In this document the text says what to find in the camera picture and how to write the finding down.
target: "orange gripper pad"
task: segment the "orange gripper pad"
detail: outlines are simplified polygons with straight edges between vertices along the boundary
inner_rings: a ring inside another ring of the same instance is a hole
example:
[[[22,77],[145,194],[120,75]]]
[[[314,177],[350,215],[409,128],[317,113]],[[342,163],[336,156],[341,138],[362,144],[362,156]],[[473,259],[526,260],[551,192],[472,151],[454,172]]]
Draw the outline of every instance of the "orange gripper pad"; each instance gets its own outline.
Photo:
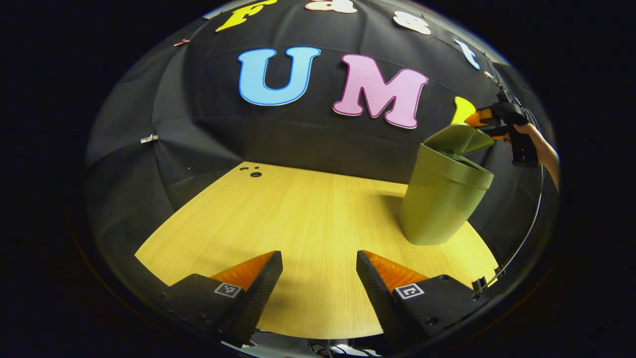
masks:
[[[275,252],[276,251],[272,251],[267,254],[256,256],[253,259],[241,262],[236,266],[232,266],[224,271],[212,275],[210,278],[229,283],[230,285],[243,287],[243,289],[247,292],[252,283],[254,283],[258,274],[261,273],[261,270],[272,258]]]
[[[376,255],[373,252],[362,250],[367,256],[369,261],[373,264],[373,267],[380,274],[380,278],[386,285],[389,292],[393,295],[393,290],[396,287],[402,287],[411,283],[428,280],[429,278],[417,273],[410,268],[406,268],[391,260],[385,259],[382,256]]]

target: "trash can lid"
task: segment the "trash can lid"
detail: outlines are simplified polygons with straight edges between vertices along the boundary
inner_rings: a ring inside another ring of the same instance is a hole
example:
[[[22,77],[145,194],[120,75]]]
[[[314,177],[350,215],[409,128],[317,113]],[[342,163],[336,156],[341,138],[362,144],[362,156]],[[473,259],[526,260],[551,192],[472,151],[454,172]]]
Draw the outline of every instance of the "trash can lid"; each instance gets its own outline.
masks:
[[[424,141],[424,145],[443,154],[459,156],[488,148],[495,141],[479,129],[466,123],[454,123],[433,134]]]

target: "metal clip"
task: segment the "metal clip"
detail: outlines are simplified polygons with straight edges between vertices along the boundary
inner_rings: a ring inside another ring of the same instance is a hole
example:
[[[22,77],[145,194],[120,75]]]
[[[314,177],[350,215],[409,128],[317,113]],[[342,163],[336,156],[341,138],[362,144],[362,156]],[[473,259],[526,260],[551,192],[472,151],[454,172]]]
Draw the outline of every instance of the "metal clip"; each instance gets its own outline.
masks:
[[[488,73],[488,71],[484,71],[483,72],[484,75],[486,75],[491,81],[493,81],[496,85],[500,85],[499,81],[497,81],[495,79],[495,76],[491,75],[490,73]]]
[[[181,40],[181,42],[177,42],[177,43],[175,43],[175,44],[173,45],[173,47],[180,47],[180,46],[183,46],[183,45],[187,44],[188,42],[190,42],[190,40],[188,40],[188,39],[182,39],[182,40]]]
[[[150,134],[150,136],[148,136],[148,137],[141,138],[141,143],[154,141],[154,140],[157,140],[157,139],[159,139],[159,136],[157,136],[156,134]]]

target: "yellow letter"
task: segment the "yellow letter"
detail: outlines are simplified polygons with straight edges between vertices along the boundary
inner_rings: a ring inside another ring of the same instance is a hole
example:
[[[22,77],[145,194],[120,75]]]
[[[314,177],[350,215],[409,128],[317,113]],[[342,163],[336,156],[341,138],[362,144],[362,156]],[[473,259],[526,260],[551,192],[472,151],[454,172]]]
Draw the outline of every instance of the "yellow letter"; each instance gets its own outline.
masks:
[[[238,10],[234,10],[232,12],[232,16],[230,16],[230,18],[225,22],[225,24],[223,24],[221,27],[216,29],[216,32],[219,32],[221,30],[225,30],[228,27],[232,27],[232,26],[236,26],[236,25],[244,23],[247,20],[247,19],[245,19],[245,16],[252,16],[255,13],[261,11],[261,9],[263,8],[263,5],[273,4],[275,2],[276,2],[276,0],[266,0],[266,1],[262,1],[260,3],[247,5],[247,6],[243,7],[243,8],[238,9]]]

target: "foam letter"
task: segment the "foam letter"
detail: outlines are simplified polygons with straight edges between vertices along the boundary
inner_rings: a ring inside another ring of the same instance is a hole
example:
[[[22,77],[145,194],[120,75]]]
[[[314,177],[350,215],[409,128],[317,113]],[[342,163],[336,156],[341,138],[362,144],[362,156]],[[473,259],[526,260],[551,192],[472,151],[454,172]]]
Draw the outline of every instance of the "foam letter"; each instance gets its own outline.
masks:
[[[426,21],[409,13],[396,11],[395,16],[393,17],[393,21],[395,21],[400,26],[406,27],[407,29],[411,29],[413,31],[417,31],[420,34],[431,34],[431,29],[429,29],[429,24],[427,24]]]
[[[364,109],[359,102],[361,92],[364,92],[371,117],[378,117],[395,99],[393,108],[384,117],[386,121],[403,128],[417,127],[415,112],[422,87],[429,81],[426,76],[405,68],[385,83],[371,57],[348,54],[342,57],[342,61],[349,66],[349,72],[342,99],[333,104],[334,111],[343,115],[361,115]]]
[[[477,112],[475,106],[473,106],[473,104],[465,98],[455,97],[455,106],[457,108],[455,109],[453,120],[450,122],[451,124],[464,123],[466,118]]]
[[[275,50],[262,48],[247,51],[239,55],[242,63],[238,89],[240,95],[250,103],[260,106],[280,106],[300,98],[307,90],[312,59],[320,55],[314,47],[291,47],[286,54],[291,56],[291,74],[289,82],[281,89],[271,89],[265,85],[267,60],[274,57]]]
[[[305,5],[305,8],[317,11],[333,10],[339,13],[354,13],[357,11],[354,9],[354,3],[349,0],[312,0],[312,3]]]
[[[225,22],[225,24],[221,25],[221,27],[216,29],[215,32],[219,32],[221,30],[227,29],[228,27],[232,27],[232,26],[236,26],[236,25],[242,24],[245,21],[247,21],[245,16],[252,16],[255,13],[261,11],[261,9],[263,8],[263,5],[273,4],[275,2],[276,2],[276,0],[266,0],[266,1],[262,1],[260,3],[247,5],[245,7],[240,8],[240,9],[234,10],[232,12],[232,16],[230,16],[230,18]]]
[[[474,68],[480,69],[481,66],[479,66],[479,64],[475,62],[475,59],[474,59],[475,54],[471,51],[471,49],[468,48],[468,46],[465,43],[459,41],[458,39],[456,39],[455,42],[458,43],[459,46],[462,48],[462,51],[464,52],[464,56],[466,56],[466,59],[468,60],[468,62],[470,62]]]

